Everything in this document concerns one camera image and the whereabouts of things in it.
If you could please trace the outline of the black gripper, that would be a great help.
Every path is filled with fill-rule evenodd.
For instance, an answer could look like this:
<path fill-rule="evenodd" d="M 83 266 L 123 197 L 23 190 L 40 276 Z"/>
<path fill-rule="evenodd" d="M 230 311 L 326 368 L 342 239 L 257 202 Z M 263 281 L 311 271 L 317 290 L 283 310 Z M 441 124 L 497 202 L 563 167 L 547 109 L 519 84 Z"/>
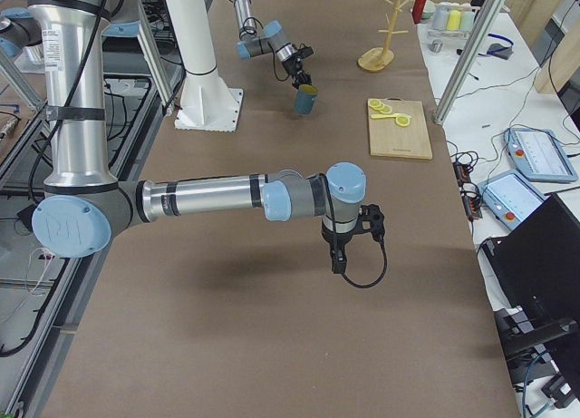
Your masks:
<path fill-rule="evenodd" d="M 331 228 L 322 224 L 321 226 L 323 239 L 328 243 L 332 261 L 333 273 L 345 273 L 347 269 L 347 257 L 345 247 L 355 235 L 363 233 L 361 225 L 355 226 L 348 232 L 334 232 Z"/>
<path fill-rule="evenodd" d="M 288 75 L 293 78 L 292 85 L 296 90 L 301 84 L 311 84 L 311 75 L 305 73 L 303 60 L 300 56 L 293 56 L 283 61 L 283 67 Z"/>

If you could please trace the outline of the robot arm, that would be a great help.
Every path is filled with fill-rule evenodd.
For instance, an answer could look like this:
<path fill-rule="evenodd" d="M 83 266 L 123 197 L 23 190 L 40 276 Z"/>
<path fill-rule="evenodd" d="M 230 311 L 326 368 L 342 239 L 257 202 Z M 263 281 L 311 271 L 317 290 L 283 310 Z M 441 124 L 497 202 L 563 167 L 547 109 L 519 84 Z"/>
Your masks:
<path fill-rule="evenodd" d="M 238 25 L 237 52 L 241 59 L 250 59 L 271 53 L 292 78 L 298 89 L 303 84 L 312 84 L 311 75 L 304 68 L 304 59 L 313 55 L 311 46 L 296 46 L 287 37 L 278 21 L 266 25 L 251 12 L 251 0 L 232 0 Z"/>
<path fill-rule="evenodd" d="M 83 258 L 127 228 L 160 217 L 261 208 L 271 221 L 321 217 L 332 270 L 346 269 L 345 246 L 363 232 L 366 178 L 349 162 L 305 178 L 270 174 L 169 182 L 119 181 L 110 171 L 102 33 L 136 17 L 139 0 L 27 0 L 42 28 L 52 172 L 32 226 L 55 255 Z"/>

